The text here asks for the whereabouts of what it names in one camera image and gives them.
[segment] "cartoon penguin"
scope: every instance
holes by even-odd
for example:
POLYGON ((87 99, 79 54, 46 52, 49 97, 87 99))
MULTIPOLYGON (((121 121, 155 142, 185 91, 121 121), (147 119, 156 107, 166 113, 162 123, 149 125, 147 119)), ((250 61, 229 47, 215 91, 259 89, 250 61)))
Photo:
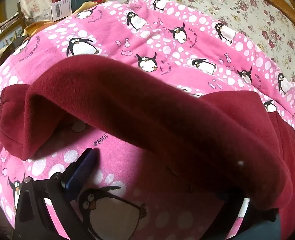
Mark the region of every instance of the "cartoon penguin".
POLYGON ((98 54, 100 51, 96 49, 89 42, 93 42, 89 39, 81 39, 81 38, 72 38, 69 41, 67 56, 69 55, 69 51, 71 51, 72 55, 80 55, 80 54, 98 54))
POLYGON ((136 31, 138 31, 143 25, 147 23, 134 12, 129 12, 126 17, 126 24, 129 26, 130 23, 136 31))
POLYGON ((210 63, 205 58, 195 59, 192 61, 192 66, 197 67, 200 70, 206 71, 210 74, 214 73, 214 69, 216 69, 216 65, 210 63))
POLYGON ((78 200, 83 224, 99 240, 129 240, 146 216, 145 204, 137 206, 109 192, 115 189, 120 187, 89 188, 78 200))
POLYGON ((270 100, 264 103, 265 109, 267 110, 267 112, 270 112, 270 113, 277 111, 277 108, 274 104, 272 104, 272 101, 273 100, 270 100))
POLYGON ((140 57, 136 54, 138 58, 138 66, 146 72, 152 72, 157 70, 157 63, 156 63, 156 52, 154 57, 140 57))
POLYGON ((25 179, 25 172, 24 172, 24 176, 23 176, 22 182, 16 180, 14 183, 12 183, 11 180, 10 180, 10 178, 8 177, 10 187, 13 190, 13 199, 14 199, 13 211, 14 211, 14 213, 16 212, 16 208, 18 206, 19 196, 20 196, 20 192, 21 192, 21 188, 22 188, 22 183, 23 183, 24 179, 25 179))
POLYGON ((78 18, 78 19, 85 19, 85 18, 88 18, 91 16, 91 14, 93 13, 93 11, 95 10, 95 8, 93 9, 87 9, 87 10, 84 10, 84 11, 81 11, 81 12, 78 12, 77 14, 75 14, 75 18, 78 18))
POLYGON ((286 94, 286 92, 288 92, 292 87, 291 83, 286 79, 283 73, 278 74, 277 81, 279 85, 279 91, 282 90, 284 94, 286 94))
POLYGON ((174 30, 169 30, 173 34, 173 38, 176 39, 179 43, 186 42, 186 31, 184 29, 185 23, 182 27, 176 27, 174 30))
POLYGON ((220 39, 222 39, 222 37, 223 37, 224 39, 226 39, 230 43, 233 42, 233 38, 236 35, 235 30, 230 29, 229 27, 227 27, 223 23, 218 23, 217 25, 215 25, 215 29, 216 29, 217 34, 220 37, 220 39))
POLYGON ((17 55, 19 54, 22 50, 24 50, 24 48, 28 45, 28 43, 30 42, 30 37, 28 37, 25 41, 23 41, 22 45, 17 47, 15 49, 15 51, 13 52, 13 55, 17 55))
POLYGON ((249 71, 242 70, 242 72, 240 72, 237 70, 237 72, 240 75, 240 77, 242 77, 245 80, 246 83, 252 84, 252 77, 251 77, 252 66, 249 71))
POLYGON ((153 2, 154 9, 159 9, 161 11, 164 11, 164 8, 166 7, 168 0, 155 0, 153 2))

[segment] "rose pattern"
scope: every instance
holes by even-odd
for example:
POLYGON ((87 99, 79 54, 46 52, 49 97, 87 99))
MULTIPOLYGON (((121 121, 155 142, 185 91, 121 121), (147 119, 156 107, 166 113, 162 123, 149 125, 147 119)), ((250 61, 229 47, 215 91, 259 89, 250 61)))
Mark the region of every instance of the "rose pattern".
MULTIPOLYGON (((128 3, 129 0, 116 0, 128 3)), ((172 0, 197 9, 252 39, 295 80, 295 26, 266 0, 172 0)))

